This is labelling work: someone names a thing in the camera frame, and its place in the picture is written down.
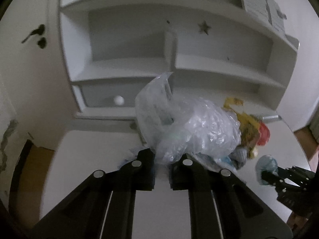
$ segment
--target metal bolt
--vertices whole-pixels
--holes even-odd
[[[191,159],[185,159],[183,161],[183,164],[186,166],[191,166],[193,164],[193,161]]]
[[[221,175],[222,176],[228,177],[228,176],[230,176],[230,174],[231,174],[231,172],[228,169],[222,169],[221,170]]]
[[[135,160],[135,161],[132,162],[132,166],[133,167],[140,167],[141,165],[142,165],[141,161]]]
[[[93,176],[94,176],[95,178],[101,178],[101,177],[103,177],[103,175],[104,175],[104,172],[101,171],[101,170],[97,170],[97,171],[95,171],[95,172],[93,173]]]

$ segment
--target white table surface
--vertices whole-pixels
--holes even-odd
[[[268,144],[258,147],[258,157],[249,160],[239,174],[247,181],[247,186],[286,221],[291,211],[276,200],[273,187],[258,184],[256,162],[262,155],[270,154],[280,167],[296,165],[310,168],[294,134],[283,121],[267,126],[271,133]],[[47,174],[41,217],[95,170],[117,170],[123,159],[131,156],[129,149],[140,145],[135,133],[69,131],[61,141]],[[132,238],[190,238],[188,192],[172,191],[164,170],[157,174],[152,192],[136,193]]]

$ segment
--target wall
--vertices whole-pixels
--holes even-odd
[[[309,123],[319,101],[319,18],[308,0],[275,1],[287,15],[286,33],[300,42],[294,72],[277,109],[295,131]]]
[[[13,172],[28,139],[15,120],[15,112],[0,76],[0,200],[8,209]]]

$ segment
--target plastic bag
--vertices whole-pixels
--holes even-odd
[[[269,185],[268,182],[261,178],[261,173],[263,171],[271,172],[274,175],[278,176],[278,164],[275,158],[271,155],[265,155],[259,158],[255,166],[257,181],[260,185]]]
[[[213,172],[219,172],[222,169],[228,169],[237,175],[237,170],[232,164],[232,160],[225,156],[221,159],[212,158],[211,156],[198,153],[198,154],[190,154],[197,162],[203,165],[207,170]]]
[[[172,95],[171,74],[156,77],[135,99],[140,131],[156,157],[172,163],[185,153],[228,156],[240,144],[236,114],[203,98]]]

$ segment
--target star decoration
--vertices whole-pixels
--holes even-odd
[[[198,26],[200,27],[199,33],[206,33],[208,35],[208,30],[210,30],[212,27],[208,26],[206,21],[203,21],[203,23],[198,24]]]

